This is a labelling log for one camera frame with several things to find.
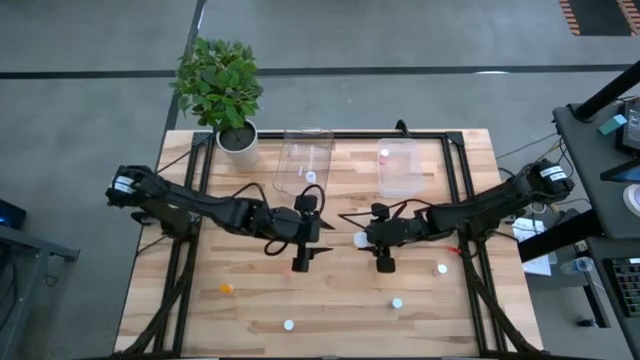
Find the white papers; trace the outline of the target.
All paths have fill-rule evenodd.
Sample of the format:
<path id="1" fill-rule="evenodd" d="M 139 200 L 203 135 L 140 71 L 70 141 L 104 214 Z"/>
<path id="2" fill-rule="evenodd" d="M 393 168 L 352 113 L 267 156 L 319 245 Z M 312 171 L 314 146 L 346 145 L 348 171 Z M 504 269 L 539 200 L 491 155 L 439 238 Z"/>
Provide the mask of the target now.
<path id="1" fill-rule="evenodd" d="M 511 227 L 513 234 L 519 243 L 522 243 L 535 235 L 541 234 L 546 230 L 542 221 L 532 220 L 529 218 L 517 218 Z M 524 272 L 527 274 L 551 276 L 551 266 L 556 264 L 557 255 L 555 252 L 551 252 L 547 255 L 524 262 L 522 267 Z"/>

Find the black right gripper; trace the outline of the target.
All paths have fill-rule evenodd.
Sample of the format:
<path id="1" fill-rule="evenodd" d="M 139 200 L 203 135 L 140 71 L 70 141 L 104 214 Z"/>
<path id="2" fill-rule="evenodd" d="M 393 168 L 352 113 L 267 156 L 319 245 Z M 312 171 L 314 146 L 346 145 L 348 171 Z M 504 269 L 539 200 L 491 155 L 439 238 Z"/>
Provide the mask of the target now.
<path id="1" fill-rule="evenodd" d="M 392 247 L 401 247 L 425 236 L 425 221 L 420 214 L 411 219 L 400 217 L 406 207 L 406 203 L 392 206 L 374 203 L 371 205 L 374 219 L 370 221 L 368 228 L 357 231 L 366 234 L 371 244 L 357 250 L 371 252 L 374 255 L 378 272 L 396 270 L 395 260 L 391 256 Z"/>

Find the tablet with blue screen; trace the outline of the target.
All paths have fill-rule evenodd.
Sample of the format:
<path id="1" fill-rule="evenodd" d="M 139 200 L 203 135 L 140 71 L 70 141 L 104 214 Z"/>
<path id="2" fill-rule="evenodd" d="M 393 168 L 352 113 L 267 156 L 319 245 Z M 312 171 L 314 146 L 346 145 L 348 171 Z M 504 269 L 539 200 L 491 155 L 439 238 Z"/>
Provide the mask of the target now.
<path id="1" fill-rule="evenodd" d="M 602 172 L 600 179 L 602 181 L 640 184 L 640 158 Z"/>

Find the clear plastic bin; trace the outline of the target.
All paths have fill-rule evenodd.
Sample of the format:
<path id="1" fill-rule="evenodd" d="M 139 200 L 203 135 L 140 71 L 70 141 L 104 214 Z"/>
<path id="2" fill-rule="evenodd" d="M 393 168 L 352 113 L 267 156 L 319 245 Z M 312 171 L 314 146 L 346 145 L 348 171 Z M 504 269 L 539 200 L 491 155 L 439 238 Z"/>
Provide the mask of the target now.
<path id="1" fill-rule="evenodd" d="M 319 128 L 286 130 L 273 187 L 283 195 L 295 197 L 309 185 L 323 189 L 329 177 L 334 148 L 334 133 Z M 308 171 L 316 173 L 316 182 L 308 183 Z"/>

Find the black pole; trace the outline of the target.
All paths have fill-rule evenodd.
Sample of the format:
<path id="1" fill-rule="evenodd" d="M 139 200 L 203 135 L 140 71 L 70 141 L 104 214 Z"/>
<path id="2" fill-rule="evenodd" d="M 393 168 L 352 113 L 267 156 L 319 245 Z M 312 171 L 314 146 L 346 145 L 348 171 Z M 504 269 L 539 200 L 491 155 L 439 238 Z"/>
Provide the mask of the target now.
<path id="1" fill-rule="evenodd" d="M 575 119 L 583 123 L 591 123 L 592 117 L 626 91 L 640 82 L 640 60 L 605 85 L 596 94 L 577 108 L 572 108 Z"/>

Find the small teal box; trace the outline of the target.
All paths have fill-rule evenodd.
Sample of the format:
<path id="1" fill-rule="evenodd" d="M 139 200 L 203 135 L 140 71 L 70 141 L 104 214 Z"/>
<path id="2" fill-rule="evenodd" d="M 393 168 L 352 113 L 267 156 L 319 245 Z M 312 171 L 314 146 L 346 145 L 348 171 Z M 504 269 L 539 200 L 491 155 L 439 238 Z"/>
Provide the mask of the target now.
<path id="1" fill-rule="evenodd" d="M 619 128 L 627 124 L 627 119 L 624 115 L 616 114 L 604 121 L 598 128 L 599 132 L 606 136 L 616 132 Z"/>

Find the black hazard-striped floor mat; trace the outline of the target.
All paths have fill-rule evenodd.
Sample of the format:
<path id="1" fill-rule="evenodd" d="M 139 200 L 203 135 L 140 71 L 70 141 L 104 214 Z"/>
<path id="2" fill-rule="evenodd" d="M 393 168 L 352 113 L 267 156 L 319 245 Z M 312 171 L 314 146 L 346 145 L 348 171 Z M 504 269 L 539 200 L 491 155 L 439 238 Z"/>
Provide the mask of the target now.
<path id="1" fill-rule="evenodd" d="M 640 0 L 558 0 L 574 36 L 640 35 Z"/>

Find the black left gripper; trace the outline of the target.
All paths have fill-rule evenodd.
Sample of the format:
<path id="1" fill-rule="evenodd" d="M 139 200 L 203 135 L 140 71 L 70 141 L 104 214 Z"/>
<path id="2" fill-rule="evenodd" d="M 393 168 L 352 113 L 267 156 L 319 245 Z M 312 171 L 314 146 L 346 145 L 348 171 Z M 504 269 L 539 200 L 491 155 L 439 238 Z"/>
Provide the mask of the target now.
<path id="1" fill-rule="evenodd" d="M 296 256 L 291 265 L 293 272 L 308 272 L 310 262 L 317 255 L 332 251 L 332 248 L 309 246 L 310 243 L 319 241 L 320 227 L 326 230 L 334 229 L 319 217 L 317 202 L 315 195 L 298 195 L 293 210 L 277 208 L 274 211 L 276 240 L 297 246 Z"/>

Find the white tape roll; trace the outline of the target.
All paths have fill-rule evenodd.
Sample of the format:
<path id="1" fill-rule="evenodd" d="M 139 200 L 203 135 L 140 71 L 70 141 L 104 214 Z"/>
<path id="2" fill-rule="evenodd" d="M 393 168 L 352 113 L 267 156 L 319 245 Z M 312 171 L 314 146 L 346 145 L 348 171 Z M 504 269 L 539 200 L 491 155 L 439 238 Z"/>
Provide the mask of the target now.
<path id="1" fill-rule="evenodd" d="M 622 199 L 626 208 L 640 218 L 640 184 L 628 185 L 623 191 Z"/>

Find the grey desk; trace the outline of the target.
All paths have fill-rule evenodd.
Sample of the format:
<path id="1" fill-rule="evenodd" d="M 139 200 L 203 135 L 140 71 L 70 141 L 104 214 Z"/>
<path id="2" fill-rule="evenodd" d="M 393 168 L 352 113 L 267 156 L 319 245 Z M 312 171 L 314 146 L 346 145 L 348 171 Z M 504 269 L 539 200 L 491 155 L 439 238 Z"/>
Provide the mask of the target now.
<path id="1" fill-rule="evenodd" d="M 618 300 L 616 284 L 609 279 L 605 261 L 614 258 L 640 258 L 640 217 L 634 215 L 623 202 L 625 183 L 600 179 L 600 174 L 632 159 L 617 151 L 613 136 L 598 131 L 601 123 L 611 118 L 617 108 L 613 105 L 601 110 L 594 121 L 584 123 L 574 118 L 571 108 L 558 107 L 553 118 L 573 161 L 581 184 L 590 200 L 591 212 L 603 229 L 601 236 L 587 239 L 591 257 L 609 297 L 633 357 L 640 358 L 640 317 L 627 317 Z"/>
<path id="2" fill-rule="evenodd" d="M 32 298 L 45 279 L 49 257 L 75 262 L 78 248 L 0 226 L 0 360 L 12 360 L 24 332 Z"/>

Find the black keyboard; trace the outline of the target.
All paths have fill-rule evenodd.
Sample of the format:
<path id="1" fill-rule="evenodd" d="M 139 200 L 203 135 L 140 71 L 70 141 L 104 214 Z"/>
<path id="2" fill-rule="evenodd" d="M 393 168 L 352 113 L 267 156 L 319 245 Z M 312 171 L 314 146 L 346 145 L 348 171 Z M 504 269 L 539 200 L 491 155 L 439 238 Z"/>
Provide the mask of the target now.
<path id="1" fill-rule="evenodd" d="M 606 259 L 604 266 L 626 317 L 640 317 L 640 257 Z"/>

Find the frosted plastic bin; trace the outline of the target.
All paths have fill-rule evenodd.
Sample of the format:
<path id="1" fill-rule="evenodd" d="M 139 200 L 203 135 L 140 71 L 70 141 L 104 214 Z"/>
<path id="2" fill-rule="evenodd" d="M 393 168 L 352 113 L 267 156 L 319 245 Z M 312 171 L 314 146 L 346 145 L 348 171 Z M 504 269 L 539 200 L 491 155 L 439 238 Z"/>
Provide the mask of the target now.
<path id="1" fill-rule="evenodd" d="M 377 142 L 389 151 L 384 165 L 378 163 L 378 190 L 385 198 L 408 198 L 423 188 L 419 144 L 411 138 L 383 138 Z"/>

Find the black device blue light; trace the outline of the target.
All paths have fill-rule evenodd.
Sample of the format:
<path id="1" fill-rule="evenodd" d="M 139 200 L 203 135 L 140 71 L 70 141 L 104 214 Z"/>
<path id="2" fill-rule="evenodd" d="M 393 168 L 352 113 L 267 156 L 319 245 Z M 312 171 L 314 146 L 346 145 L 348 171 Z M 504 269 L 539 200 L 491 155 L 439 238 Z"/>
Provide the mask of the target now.
<path id="1" fill-rule="evenodd" d="M 0 226 L 20 230 L 26 215 L 27 212 L 24 209 L 0 199 Z"/>

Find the black desk beam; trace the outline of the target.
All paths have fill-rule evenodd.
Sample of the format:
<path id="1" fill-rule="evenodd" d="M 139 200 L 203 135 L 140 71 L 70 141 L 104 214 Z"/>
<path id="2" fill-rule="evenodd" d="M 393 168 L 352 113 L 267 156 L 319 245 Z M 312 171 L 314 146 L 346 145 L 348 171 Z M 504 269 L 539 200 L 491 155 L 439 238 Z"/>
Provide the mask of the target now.
<path id="1" fill-rule="evenodd" d="M 576 213 L 549 230 L 519 243 L 520 259 L 522 263 L 525 263 L 564 246 L 603 234 L 604 230 L 594 210 Z"/>

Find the clear water bottle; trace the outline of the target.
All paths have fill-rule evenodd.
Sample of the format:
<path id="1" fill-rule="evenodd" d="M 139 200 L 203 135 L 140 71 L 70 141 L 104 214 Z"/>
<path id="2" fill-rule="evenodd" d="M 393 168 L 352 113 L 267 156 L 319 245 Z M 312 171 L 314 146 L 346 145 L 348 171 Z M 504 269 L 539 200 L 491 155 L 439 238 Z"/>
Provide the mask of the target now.
<path id="1" fill-rule="evenodd" d="M 580 273 L 588 273 L 593 269 L 593 267 L 594 262 L 590 257 L 581 256 L 562 263 L 560 270 L 565 275 L 576 275 Z"/>

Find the green plant in white pot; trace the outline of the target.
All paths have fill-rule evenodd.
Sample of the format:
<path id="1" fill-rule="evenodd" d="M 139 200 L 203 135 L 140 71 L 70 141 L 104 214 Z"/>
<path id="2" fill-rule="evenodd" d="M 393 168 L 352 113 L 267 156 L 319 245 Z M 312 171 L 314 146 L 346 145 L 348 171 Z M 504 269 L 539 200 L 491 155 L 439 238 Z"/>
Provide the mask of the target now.
<path id="1" fill-rule="evenodd" d="M 258 130 L 251 120 L 263 93 L 256 73 L 249 45 L 197 37 L 179 58 L 175 79 L 169 83 L 179 110 L 210 128 L 215 144 L 242 170 L 259 160 Z"/>

